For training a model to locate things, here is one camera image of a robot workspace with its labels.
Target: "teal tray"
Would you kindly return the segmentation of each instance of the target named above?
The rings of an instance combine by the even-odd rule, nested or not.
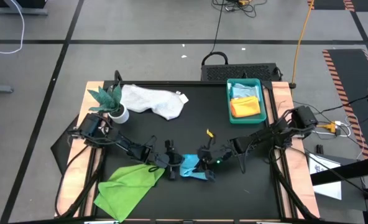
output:
[[[259,114],[256,114],[253,116],[247,116],[244,118],[235,118],[232,116],[231,107],[229,104],[231,100],[230,89],[228,87],[229,87],[229,84],[233,86],[236,83],[247,85],[247,86],[258,86],[259,87],[259,96],[260,96],[260,101],[259,101],[260,113]],[[259,79],[257,78],[229,78],[227,80],[226,89],[227,89],[229,122],[231,122],[231,124],[259,124],[265,121],[265,119],[267,118],[267,113],[265,112],[264,97],[263,97],[263,92],[262,92],[263,89],[262,89]]]

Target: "artificial plant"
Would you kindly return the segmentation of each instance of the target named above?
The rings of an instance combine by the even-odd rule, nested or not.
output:
[[[94,106],[89,110],[111,113],[121,109],[122,89],[119,84],[113,90],[108,88],[108,91],[105,91],[99,86],[98,92],[94,90],[87,91],[99,103],[99,106]]]

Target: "potted plant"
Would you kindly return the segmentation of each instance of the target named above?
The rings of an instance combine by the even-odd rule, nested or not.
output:
[[[108,116],[117,124],[123,124],[129,119],[129,111],[121,104],[122,89],[118,84],[115,88],[103,90],[100,86],[98,92],[88,90],[91,96],[99,103],[98,107],[90,108],[91,111],[108,113]]]

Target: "concrete floor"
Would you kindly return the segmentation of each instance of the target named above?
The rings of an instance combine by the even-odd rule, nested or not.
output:
[[[25,16],[25,40],[64,40],[79,0],[49,0],[49,16]],[[257,7],[257,17],[223,13],[218,39],[297,40],[308,5],[306,0],[269,0]],[[368,35],[368,12],[357,13]],[[73,40],[185,40],[213,39],[219,12],[209,0],[84,0]],[[0,16],[0,40],[17,40],[19,16]],[[305,40],[362,40],[349,11],[312,11]],[[0,55],[0,84],[15,92],[0,95],[0,218],[27,149],[40,107],[63,47],[61,44],[25,44],[13,55]],[[0,44],[0,50],[16,49]],[[50,146],[77,115],[87,81],[111,80],[118,69],[124,80],[199,80],[202,58],[211,44],[70,44],[48,106],[10,222],[49,219],[60,173]],[[366,49],[365,45],[302,45],[294,98],[317,108],[340,105],[324,49]],[[296,45],[218,44],[230,63],[275,62],[284,80],[292,74]],[[222,63],[211,57],[209,64]],[[344,110],[326,113],[344,121]],[[311,136],[305,147],[321,140]],[[346,138],[326,140],[325,153],[355,158],[359,148]],[[340,211],[320,208],[332,220]],[[363,222],[359,211],[344,211],[336,221]]]

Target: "wooden table frame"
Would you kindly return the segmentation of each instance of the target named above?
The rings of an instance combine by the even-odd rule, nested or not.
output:
[[[86,114],[89,112],[89,108],[92,106],[98,106],[98,103],[96,100],[91,97],[91,95],[88,93],[87,90],[98,90],[98,87],[103,87],[104,82],[88,82],[86,85],[85,94],[83,96],[83,102],[80,108],[80,113],[78,117],[78,125],[83,121]],[[275,98],[275,105],[277,108],[278,117],[281,116],[286,110],[293,108],[293,101],[292,96],[290,94],[289,85],[287,82],[272,82],[273,87],[273,93]],[[265,96],[265,104],[267,106],[267,113],[269,117],[269,123],[273,123],[274,117],[273,112],[271,109],[271,102],[269,98],[269,93],[265,89],[264,90],[264,96]],[[84,148],[84,140],[82,139],[74,139],[71,145],[71,151],[68,161],[71,160],[72,157],[77,155],[83,148]],[[303,143],[300,139],[292,139],[293,147],[295,149],[299,149],[301,151],[304,151]],[[58,198],[57,208],[60,213],[65,212],[68,210],[69,206],[75,201],[78,194],[83,189],[83,186],[85,184],[86,179],[86,173],[88,169],[88,165],[90,162],[90,153],[91,150],[86,150],[82,155],[80,155],[75,161],[72,162],[69,169],[66,171],[60,195]],[[101,150],[98,149],[96,151],[96,156],[94,157],[94,165],[93,165],[93,171],[97,167],[98,159],[100,155]],[[318,206],[316,204],[315,200],[315,194],[313,190],[313,185],[311,183],[311,177],[310,173],[308,172],[308,165],[306,161],[306,157],[294,150],[286,150],[285,155],[287,158],[287,166],[289,170],[289,176],[290,176],[290,182],[292,183],[292,188],[298,195],[298,197],[301,199],[301,201],[306,205],[306,207],[309,209],[309,211],[319,217],[319,211]],[[278,162],[278,166],[280,169],[282,169],[282,163],[281,161]],[[91,208],[94,200],[94,193],[95,193],[95,187],[96,184],[92,187],[90,190],[87,199],[86,199],[86,208],[85,208],[85,216],[91,215]],[[281,192],[282,192],[282,202],[283,202],[283,208],[285,212],[285,216],[287,218],[292,218],[291,215],[291,208],[290,208],[290,202],[288,199],[288,195],[285,191],[285,189],[281,186]],[[301,218],[301,214],[298,210],[296,210],[296,213],[299,218]],[[249,222],[249,221],[255,221],[255,220],[240,220],[242,222]]]

